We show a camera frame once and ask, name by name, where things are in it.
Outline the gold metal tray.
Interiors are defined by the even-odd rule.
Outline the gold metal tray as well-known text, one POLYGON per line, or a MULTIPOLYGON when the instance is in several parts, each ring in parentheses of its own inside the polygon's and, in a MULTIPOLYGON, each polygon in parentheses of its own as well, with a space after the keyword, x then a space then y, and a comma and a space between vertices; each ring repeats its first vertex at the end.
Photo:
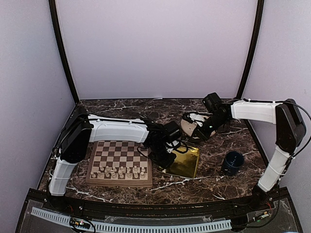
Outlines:
POLYGON ((157 171, 165 175, 194 179, 199 164, 199 148, 189 147, 189 151, 185 154, 180 154, 178 152, 173 153, 176 155, 174 163, 169 168, 161 168, 158 166, 157 171))

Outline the white chess king piece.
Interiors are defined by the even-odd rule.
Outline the white chess king piece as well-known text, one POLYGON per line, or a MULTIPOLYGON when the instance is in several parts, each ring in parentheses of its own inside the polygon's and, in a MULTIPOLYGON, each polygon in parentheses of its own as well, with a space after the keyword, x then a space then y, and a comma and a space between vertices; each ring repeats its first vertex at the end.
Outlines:
POLYGON ((119 179, 123 179, 124 178, 124 174, 123 174, 122 170, 119 170, 118 174, 119 174, 119 179))

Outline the wooden chess board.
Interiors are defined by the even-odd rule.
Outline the wooden chess board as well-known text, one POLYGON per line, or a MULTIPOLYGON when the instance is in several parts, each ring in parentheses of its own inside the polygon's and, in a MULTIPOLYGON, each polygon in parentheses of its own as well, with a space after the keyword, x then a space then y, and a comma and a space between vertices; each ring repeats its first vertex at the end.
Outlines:
POLYGON ((152 187, 152 161, 147 158, 150 154, 149 149, 144 149, 141 143, 131 142, 131 141, 96 141, 90 157, 90 163, 86 176, 86 183, 90 185, 98 186, 123 186, 123 187, 152 187), (106 179, 104 177, 104 172, 101 172, 102 177, 97 178, 97 172, 99 167, 110 167, 109 173, 113 170, 113 166, 116 167, 116 179, 110 178, 106 179), (123 172, 124 178, 119 179, 118 171, 120 167, 123 166, 125 171, 123 172), (138 179, 134 178, 133 171, 134 166, 138 167, 138 179), (131 168, 132 179, 128 180, 126 178, 127 170, 126 168, 131 168), (141 168, 145 167, 146 176, 144 179, 140 178, 141 168), (91 177, 91 172, 94 172, 96 177, 91 177))

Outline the white chess queen piece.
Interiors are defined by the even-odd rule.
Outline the white chess queen piece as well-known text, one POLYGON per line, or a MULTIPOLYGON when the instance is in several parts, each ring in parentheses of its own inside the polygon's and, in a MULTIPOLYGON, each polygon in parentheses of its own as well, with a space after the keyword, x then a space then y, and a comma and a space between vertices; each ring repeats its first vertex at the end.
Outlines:
POLYGON ((117 175, 116 175, 114 170, 112 170, 110 173, 111 173, 111 179, 116 179, 117 178, 117 175))

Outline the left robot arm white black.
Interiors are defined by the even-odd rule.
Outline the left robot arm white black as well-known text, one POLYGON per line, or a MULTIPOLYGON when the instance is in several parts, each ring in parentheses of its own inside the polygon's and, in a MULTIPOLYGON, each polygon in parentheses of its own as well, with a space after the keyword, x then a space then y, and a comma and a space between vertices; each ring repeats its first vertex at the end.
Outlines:
POLYGON ((175 121, 165 125, 147 118, 119 119, 89 114, 85 109, 75 112, 63 127, 52 154, 56 158, 48 192, 49 203, 57 211, 69 207, 63 197, 74 168, 84 160, 89 143, 128 141, 141 143, 151 150, 150 159, 162 168, 170 167, 181 142, 181 131, 175 121))

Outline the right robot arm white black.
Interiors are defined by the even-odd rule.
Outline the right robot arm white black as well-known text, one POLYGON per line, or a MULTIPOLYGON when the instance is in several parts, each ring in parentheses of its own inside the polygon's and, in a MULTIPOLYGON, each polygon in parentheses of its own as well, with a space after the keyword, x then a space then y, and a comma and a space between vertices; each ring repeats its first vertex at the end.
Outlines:
POLYGON ((221 126, 231 120, 248 120, 257 124, 270 124, 268 138, 275 140, 275 149, 256 187, 268 193, 285 176, 292 160, 305 148, 301 145, 307 126, 302 114, 310 116, 294 99, 285 100, 223 100, 217 93, 202 100, 207 113, 186 113, 183 119, 195 128, 192 137, 206 141, 221 126))

